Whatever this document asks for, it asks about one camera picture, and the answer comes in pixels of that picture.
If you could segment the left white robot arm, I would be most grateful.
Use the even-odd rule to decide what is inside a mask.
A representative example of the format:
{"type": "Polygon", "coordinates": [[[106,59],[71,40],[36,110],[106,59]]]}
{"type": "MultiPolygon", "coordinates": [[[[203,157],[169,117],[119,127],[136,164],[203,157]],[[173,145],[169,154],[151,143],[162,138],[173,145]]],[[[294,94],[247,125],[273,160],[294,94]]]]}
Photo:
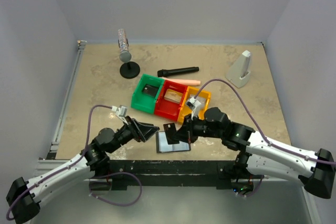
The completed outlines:
{"type": "Polygon", "coordinates": [[[153,124],[138,122],[126,116],[120,129],[101,129],[91,143],[66,163],[29,180],[17,178],[6,196],[9,205],[6,219],[26,223],[37,216],[43,203],[71,184],[93,176],[105,177],[109,171],[109,153],[131,140],[146,142],[158,130],[159,127],[153,124]]]}

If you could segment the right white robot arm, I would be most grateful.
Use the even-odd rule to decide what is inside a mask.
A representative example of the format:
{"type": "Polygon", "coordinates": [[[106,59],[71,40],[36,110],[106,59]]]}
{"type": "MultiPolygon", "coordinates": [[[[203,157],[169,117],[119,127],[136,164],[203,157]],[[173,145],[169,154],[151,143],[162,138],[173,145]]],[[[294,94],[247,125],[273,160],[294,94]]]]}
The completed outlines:
{"type": "Polygon", "coordinates": [[[309,151],[267,138],[246,125],[232,122],[219,108],[206,110],[204,119],[191,114],[179,129],[169,126],[171,143],[194,143],[199,137],[218,138],[230,150],[238,151],[234,172],[271,176],[297,182],[310,194],[329,199],[335,179],[335,161],[323,148],[309,151]]]}

